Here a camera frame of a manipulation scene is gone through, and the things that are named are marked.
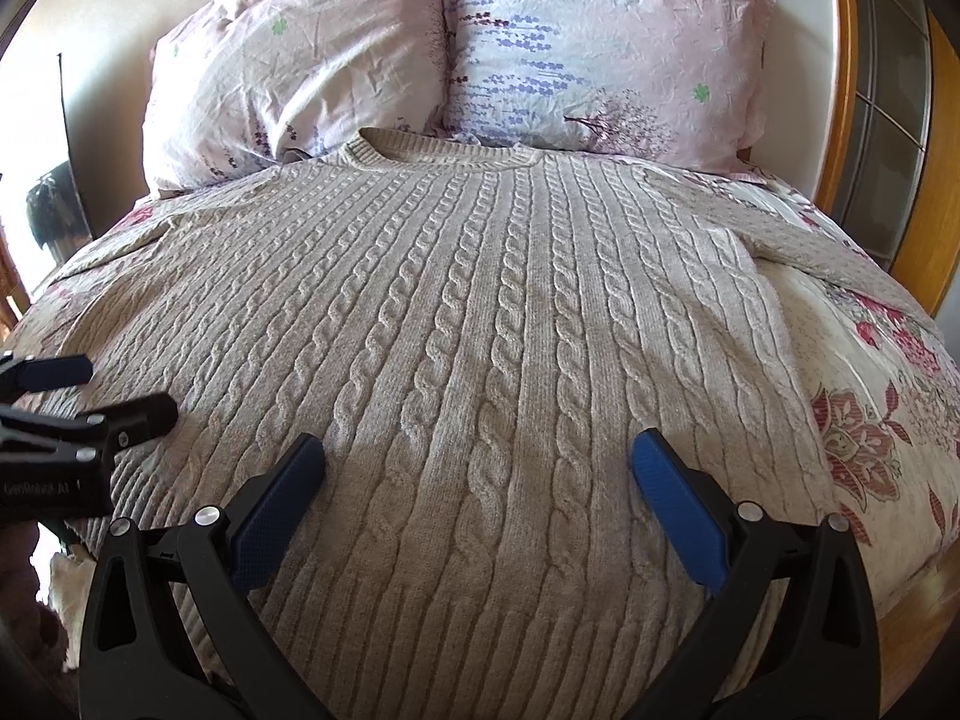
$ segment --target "sweater collar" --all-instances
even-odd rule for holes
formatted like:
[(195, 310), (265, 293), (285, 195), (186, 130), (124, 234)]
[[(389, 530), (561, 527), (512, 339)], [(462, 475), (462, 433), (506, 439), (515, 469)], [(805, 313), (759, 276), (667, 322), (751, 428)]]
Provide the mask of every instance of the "sweater collar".
[(339, 153), (350, 165), (361, 170), (437, 170), (448, 167), (459, 172), (530, 167), (542, 156), (542, 151), (520, 143), (512, 148), (469, 146), (379, 127), (359, 130)]

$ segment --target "metal screw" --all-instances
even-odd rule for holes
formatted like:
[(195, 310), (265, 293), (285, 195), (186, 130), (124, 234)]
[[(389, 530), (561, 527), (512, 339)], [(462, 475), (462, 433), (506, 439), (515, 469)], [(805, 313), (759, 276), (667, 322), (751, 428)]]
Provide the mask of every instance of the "metal screw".
[(126, 517), (114, 519), (110, 524), (110, 534), (112, 536), (123, 536), (130, 529), (131, 522)]
[(763, 509), (752, 501), (741, 503), (736, 507), (736, 513), (740, 519), (745, 519), (747, 522), (760, 522), (763, 519)]
[(220, 519), (220, 510), (215, 506), (205, 506), (193, 515), (193, 521), (198, 525), (212, 525)]
[(827, 524), (837, 533), (846, 533), (850, 529), (850, 521), (843, 514), (831, 514), (827, 517)]

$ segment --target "window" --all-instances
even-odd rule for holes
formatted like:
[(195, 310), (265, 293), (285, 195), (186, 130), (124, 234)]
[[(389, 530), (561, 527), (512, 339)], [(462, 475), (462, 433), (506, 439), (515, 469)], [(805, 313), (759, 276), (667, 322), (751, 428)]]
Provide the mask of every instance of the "window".
[(0, 121), (0, 224), (36, 299), (56, 268), (90, 241), (70, 169), (59, 57), (3, 57)]
[(850, 150), (832, 215), (889, 269), (920, 185), (932, 87), (923, 0), (856, 0), (859, 64)]

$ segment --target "cable knit sweater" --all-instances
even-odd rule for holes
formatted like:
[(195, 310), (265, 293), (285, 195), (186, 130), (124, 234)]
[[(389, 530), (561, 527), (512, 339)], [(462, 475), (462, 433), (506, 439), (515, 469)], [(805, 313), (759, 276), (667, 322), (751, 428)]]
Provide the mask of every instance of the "cable knit sweater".
[(48, 409), (181, 404), (114, 475), (145, 528), (323, 438), (325, 487), (251, 600), (338, 717), (617, 717), (704, 599), (632, 480), (638, 431), (774, 517), (833, 509), (750, 250), (914, 307), (842, 247), (685, 191), (642, 164), (365, 130), (115, 229), (61, 279), (117, 272), (31, 346), (41, 302), (17, 346), (96, 362)]

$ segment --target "pink pillowcase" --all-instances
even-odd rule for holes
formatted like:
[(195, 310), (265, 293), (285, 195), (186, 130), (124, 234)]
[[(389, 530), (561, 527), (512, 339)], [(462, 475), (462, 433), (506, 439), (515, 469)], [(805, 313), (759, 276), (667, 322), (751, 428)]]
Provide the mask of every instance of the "pink pillowcase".
[(445, 0), (445, 128), (485, 143), (742, 170), (776, 0)]
[(445, 72), (443, 0), (214, 0), (157, 43), (147, 184), (239, 178), (360, 127), (430, 133)]

